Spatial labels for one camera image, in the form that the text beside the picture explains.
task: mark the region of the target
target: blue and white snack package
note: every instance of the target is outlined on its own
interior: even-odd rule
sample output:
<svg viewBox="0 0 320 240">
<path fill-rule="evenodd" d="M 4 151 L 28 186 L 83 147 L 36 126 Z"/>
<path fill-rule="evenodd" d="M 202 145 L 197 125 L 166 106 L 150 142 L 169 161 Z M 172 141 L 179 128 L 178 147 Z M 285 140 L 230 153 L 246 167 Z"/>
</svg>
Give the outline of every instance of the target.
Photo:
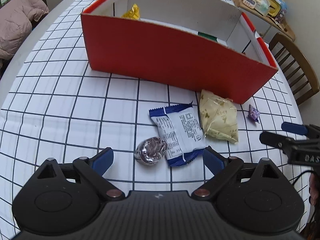
<svg viewBox="0 0 320 240">
<path fill-rule="evenodd" d="M 207 146 L 192 103 L 149 110 L 160 137 L 167 142 L 169 166 L 181 166 L 202 154 Z"/>
</svg>

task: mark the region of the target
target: screw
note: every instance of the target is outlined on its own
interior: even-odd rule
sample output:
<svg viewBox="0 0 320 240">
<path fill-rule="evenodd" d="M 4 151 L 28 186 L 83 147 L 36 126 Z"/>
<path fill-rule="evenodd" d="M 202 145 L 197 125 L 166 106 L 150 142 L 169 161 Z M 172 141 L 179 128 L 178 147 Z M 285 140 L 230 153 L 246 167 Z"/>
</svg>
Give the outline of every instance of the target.
<svg viewBox="0 0 320 240">
<path fill-rule="evenodd" d="M 198 188 L 193 193 L 198 197 L 207 197 L 210 195 L 210 191 L 205 188 Z"/>
<path fill-rule="evenodd" d="M 119 189 L 109 189 L 107 191 L 108 197 L 120 197 L 122 195 L 122 191 Z"/>
</svg>

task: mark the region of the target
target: yellow snack package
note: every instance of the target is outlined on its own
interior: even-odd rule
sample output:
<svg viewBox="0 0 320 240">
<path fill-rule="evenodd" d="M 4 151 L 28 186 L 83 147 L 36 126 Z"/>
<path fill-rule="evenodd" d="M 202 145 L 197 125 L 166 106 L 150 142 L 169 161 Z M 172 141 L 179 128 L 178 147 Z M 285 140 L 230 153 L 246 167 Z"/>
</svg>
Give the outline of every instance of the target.
<svg viewBox="0 0 320 240">
<path fill-rule="evenodd" d="M 138 5 L 134 4 L 132 8 L 122 16 L 122 18 L 140 20 L 140 12 Z"/>
<path fill-rule="evenodd" d="M 231 143 L 238 141 L 237 109 L 232 102 L 202 90 L 199 109 L 205 135 Z"/>
</svg>

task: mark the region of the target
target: pink puffer coat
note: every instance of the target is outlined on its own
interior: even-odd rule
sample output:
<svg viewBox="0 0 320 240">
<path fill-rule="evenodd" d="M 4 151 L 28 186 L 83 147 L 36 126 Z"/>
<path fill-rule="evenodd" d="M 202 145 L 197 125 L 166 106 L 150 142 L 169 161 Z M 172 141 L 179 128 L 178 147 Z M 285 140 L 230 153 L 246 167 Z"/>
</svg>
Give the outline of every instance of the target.
<svg viewBox="0 0 320 240">
<path fill-rule="evenodd" d="M 31 33 L 31 21 L 47 13 L 42 0 L 11 0 L 0 9 L 0 61 L 13 57 Z"/>
</svg>

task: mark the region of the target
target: human hand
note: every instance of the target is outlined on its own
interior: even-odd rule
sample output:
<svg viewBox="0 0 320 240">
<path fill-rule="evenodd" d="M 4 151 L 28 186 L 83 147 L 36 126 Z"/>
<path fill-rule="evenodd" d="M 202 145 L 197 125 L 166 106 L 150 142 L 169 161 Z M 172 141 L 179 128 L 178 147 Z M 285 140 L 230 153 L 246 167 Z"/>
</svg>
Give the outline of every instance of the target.
<svg viewBox="0 0 320 240">
<path fill-rule="evenodd" d="M 311 174 L 309 177 L 309 189 L 310 189 L 310 204 L 315 205 L 318 197 L 319 197 L 319 191 L 316 188 L 316 176 L 314 174 Z"/>
</svg>

